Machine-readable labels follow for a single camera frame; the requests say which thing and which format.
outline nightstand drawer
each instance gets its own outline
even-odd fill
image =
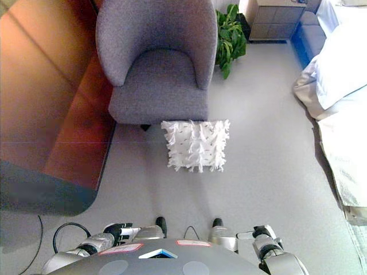
[[[254,24],[250,40],[289,39],[295,24]]]
[[[271,24],[253,24],[250,33],[250,40],[268,38],[270,26]]]
[[[271,23],[276,13],[276,7],[259,7],[255,23]]]
[[[273,17],[276,23],[297,23],[302,15],[302,7],[279,7]]]
[[[294,24],[272,24],[267,38],[289,39],[294,30]]]

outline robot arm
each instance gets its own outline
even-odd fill
[[[297,256],[285,252],[282,240],[277,238],[269,225],[256,226],[252,236],[253,248],[260,260],[259,268],[270,275],[309,275]],[[243,233],[237,235],[243,239]]]

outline gray armchair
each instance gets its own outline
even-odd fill
[[[97,50],[118,123],[207,120],[217,24],[211,0],[107,0]]]

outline white fluffy pillow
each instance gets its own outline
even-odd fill
[[[223,171],[226,140],[229,139],[229,121],[193,122],[163,121],[162,129],[167,131],[165,138],[169,149],[168,167],[178,171],[186,167],[193,172],[198,167],[210,166],[210,171]]]
[[[325,41],[315,67],[323,109],[367,85],[366,24],[367,20],[339,25]]]

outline chair leg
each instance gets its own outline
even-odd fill
[[[141,124],[140,128],[143,129],[145,132],[148,131],[148,129],[150,128],[151,125],[149,124]]]

